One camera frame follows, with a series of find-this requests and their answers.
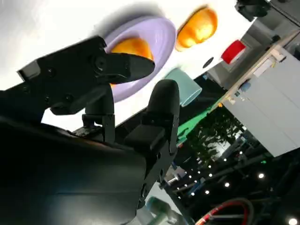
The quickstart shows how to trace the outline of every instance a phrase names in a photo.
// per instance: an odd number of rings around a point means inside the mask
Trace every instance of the black mount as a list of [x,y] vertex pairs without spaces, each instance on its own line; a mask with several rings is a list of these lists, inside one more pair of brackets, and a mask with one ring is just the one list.
[[[41,57],[19,71],[24,82],[0,92],[0,224],[125,224],[162,182],[176,156],[179,90],[159,81],[141,124],[115,143],[110,83],[141,79],[154,62],[107,54],[93,37]],[[85,108],[83,127],[41,124]]]
[[250,22],[255,17],[264,17],[271,9],[271,5],[266,0],[238,0],[236,8]]

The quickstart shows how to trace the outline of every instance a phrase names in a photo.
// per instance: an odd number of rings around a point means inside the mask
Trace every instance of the purple plate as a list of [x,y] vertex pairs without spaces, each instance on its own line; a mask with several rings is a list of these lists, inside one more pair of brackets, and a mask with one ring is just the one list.
[[104,38],[107,44],[105,51],[109,53],[118,43],[128,38],[141,38],[147,41],[153,54],[155,69],[152,74],[141,80],[114,86],[112,88],[114,102],[135,94],[160,71],[174,49],[176,29],[170,20],[163,17],[139,17],[120,26]]

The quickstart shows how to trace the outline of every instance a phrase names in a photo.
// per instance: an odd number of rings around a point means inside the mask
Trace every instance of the white cabinet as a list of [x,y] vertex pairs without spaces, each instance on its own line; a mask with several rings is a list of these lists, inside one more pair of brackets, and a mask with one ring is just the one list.
[[284,61],[251,76],[247,91],[231,95],[234,104],[224,102],[273,156],[300,147],[300,61],[280,52]]

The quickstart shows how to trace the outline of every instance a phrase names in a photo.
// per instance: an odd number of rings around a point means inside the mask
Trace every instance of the light blue cup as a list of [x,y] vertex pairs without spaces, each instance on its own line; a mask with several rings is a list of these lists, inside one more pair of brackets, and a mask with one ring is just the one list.
[[174,80],[179,87],[180,105],[190,104],[202,91],[202,88],[181,69],[172,70],[165,79]]

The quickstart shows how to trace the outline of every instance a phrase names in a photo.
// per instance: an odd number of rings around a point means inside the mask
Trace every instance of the orange object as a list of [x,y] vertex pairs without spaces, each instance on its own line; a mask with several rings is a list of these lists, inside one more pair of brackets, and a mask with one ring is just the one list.
[[176,50],[183,50],[199,44],[210,38],[217,29],[218,17],[215,11],[205,7],[193,14],[180,30]]
[[133,54],[153,60],[153,55],[148,43],[138,37],[129,38],[120,42],[111,50],[111,52]]

